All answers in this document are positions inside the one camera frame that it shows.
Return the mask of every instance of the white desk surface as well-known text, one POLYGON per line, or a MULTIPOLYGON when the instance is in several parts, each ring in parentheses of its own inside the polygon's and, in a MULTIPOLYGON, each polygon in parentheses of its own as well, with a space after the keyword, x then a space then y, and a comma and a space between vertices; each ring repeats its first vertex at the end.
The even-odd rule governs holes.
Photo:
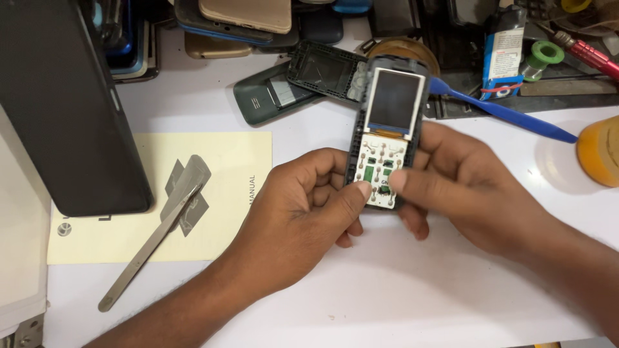
MULTIPOLYGON (((162 31, 162 71, 120 85, 131 130, 138 132, 272 131, 273 165, 320 147, 348 150, 352 105, 325 98, 258 128, 243 120, 236 81, 280 61, 275 54, 193 60, 181 30, 162 31)), ((366 19, 345 21, 354 50, 370 37, 366 19)), ((618 107, 536 113, 578 134, 619 114, 618 107)), ((593 183, 574 146, 493 118, 443 121, 487 142, 552 214, 619 247, 619 190, 593 183)), ((334 247, 297 285, 238 315, 207 347, 513 347, 597 336, 577 309, 523 267, 489 256, 444 218, 417 242, 395 214, 364 212, 365 234, 349 250, 334 247)), ((97 303, 125 264, 49 267, 47 348, 77 347, 165 295, 208 262, 147 263, 108 313, 97 303)))

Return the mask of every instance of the red screwdriver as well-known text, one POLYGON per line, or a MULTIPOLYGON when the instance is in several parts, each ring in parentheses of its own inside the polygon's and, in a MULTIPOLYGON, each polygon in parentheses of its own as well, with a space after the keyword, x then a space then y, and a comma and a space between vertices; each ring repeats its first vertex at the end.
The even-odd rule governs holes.
POLYGON ((600 72, 619 80, 619 66, 613 63, 605 54, 596 50, 582 40, 576 40, 566 32, 558 31, 544 27, 541 24, 540 28, 546 30, 553 35, 552 41, 561 46, 566 52, 580 59, 588 66, 598 69, 600 72))

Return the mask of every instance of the tweezers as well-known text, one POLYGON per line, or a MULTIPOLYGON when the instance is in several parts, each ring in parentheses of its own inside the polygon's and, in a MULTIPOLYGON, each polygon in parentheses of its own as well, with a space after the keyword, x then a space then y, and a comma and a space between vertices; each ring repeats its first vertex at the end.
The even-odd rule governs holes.
POLYGON ((99 311, 106 312, 112 308, 114 303, 118 300, 120 295, 123 294, 127 285, 131 282, 133 277, 140 271, 142 266, 149 259, 150 255, 157 249, 159 244, 163 241, 165 236, 170 230, 176 226, 178 219, 183 214, 183 211, 187 208, 189 203, 193 201, 197 193, 200 192, 202 184, 196 185, 185 198, 172 210, 170 215, 163 220, 161 225, 150 235, 149 239, 142 245, 140 251, 133 257, 131 262, 127 265, 124 271, 118 276, 118 279, 114 282, 112 287, 105 294, 101 302, 99 302, 99 311))

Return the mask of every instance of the hand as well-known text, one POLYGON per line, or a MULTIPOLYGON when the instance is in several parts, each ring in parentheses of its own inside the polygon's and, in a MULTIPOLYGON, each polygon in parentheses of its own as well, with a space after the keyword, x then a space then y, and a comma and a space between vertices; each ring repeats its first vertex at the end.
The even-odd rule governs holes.
POLYGON ((298 282, 335 243, 352 246, 371 194, 359 181, 342 188, 347 153, 309 152, 270 172, 236 238, 213 266, 228 270, 251 300, 298 282))
POLYGON ((418 240, 429 233, 427 209, 503 256, 530 248, 541 227, 558 223, 486 144, 437 123, 423 123, 413 169, 393 172, 389 185, 407 200, 398 214, 418 240))

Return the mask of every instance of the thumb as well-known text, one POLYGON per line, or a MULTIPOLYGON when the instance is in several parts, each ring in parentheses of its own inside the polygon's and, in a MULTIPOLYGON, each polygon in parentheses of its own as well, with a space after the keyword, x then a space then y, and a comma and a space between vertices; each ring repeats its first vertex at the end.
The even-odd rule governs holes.
POLYGON ((396 170, 389 176, 389 186, 408 202, 447 217, 466 214, 476 201, 474 191, 436 172, 396 170))
POLYGON ((357 181, 344 186, 330 198, 318 214, 318 223, 334 238, 342 234, 361 214, 372 193, 367 181, 357 181))

